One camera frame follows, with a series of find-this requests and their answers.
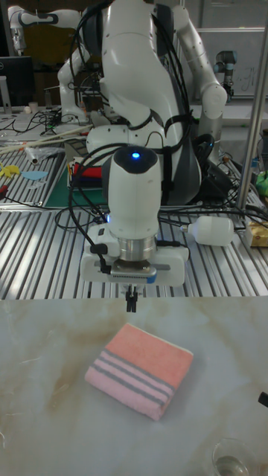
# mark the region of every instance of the computer monitor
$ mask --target computer monitor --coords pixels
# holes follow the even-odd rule
[[[7,77],[11,106],[26,106],[35,93],[31,57],[0,57],[0,76]]]

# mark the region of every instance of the cardboard box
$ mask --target cardboard box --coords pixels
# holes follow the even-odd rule
[[[249,246],[268,247],[268,228],[255,222],[250,222],[246,226],[246,241]]]

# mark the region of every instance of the folded towel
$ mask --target folded towel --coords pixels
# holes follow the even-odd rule
[[[161,418],[193,360],[189,350],[125,324],[85,379],[128,407]]]

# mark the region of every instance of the green cutting mat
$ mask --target green cutting mat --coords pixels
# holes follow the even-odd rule
[[[52,190],[52,193],[45,204],[46,207],[68,207],[69,190],[67,188],[67,174],[68,171],[65,170],[60,177],[60,180],[57,182],[56,187]],[[106,204],[106,200],[103,198],[101,190],[84,190],[84,193],[93,203],[100,205]],[[73,197],[79,205],[88,205],[87,201],[81,196],[79,191],[75,191]]]

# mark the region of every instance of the marble table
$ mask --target marble table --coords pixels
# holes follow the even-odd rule
[[[84,381],[127,322],[194,353],[154,422]],[[0,301],[1,476],[205,476],[221,437],[268,475],[268,297]]]

